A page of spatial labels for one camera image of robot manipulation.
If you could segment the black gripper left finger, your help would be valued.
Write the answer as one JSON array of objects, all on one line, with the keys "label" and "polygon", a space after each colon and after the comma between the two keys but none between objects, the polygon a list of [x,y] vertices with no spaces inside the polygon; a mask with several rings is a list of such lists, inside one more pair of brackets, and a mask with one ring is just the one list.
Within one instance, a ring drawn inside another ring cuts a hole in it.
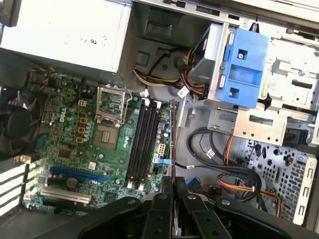
[{"label": "black gripper left finger", "polygon": [[161,179],[161,192],[141,202],[125,197],[99,208],[79,239],[170,239],[173,221],[173,183]]}]

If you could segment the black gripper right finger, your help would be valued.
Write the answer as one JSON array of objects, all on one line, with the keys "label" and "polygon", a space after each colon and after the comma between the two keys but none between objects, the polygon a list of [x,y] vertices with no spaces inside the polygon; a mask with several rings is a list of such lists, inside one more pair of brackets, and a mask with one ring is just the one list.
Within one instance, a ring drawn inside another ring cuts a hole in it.
[{"label": "black gripper right finger", "polygon": [[189,193],[183,177],[176,178],[179,225],[183,235],[201,239],[317,239],[319,235],[245,203],[221,198],[210,205]]}]

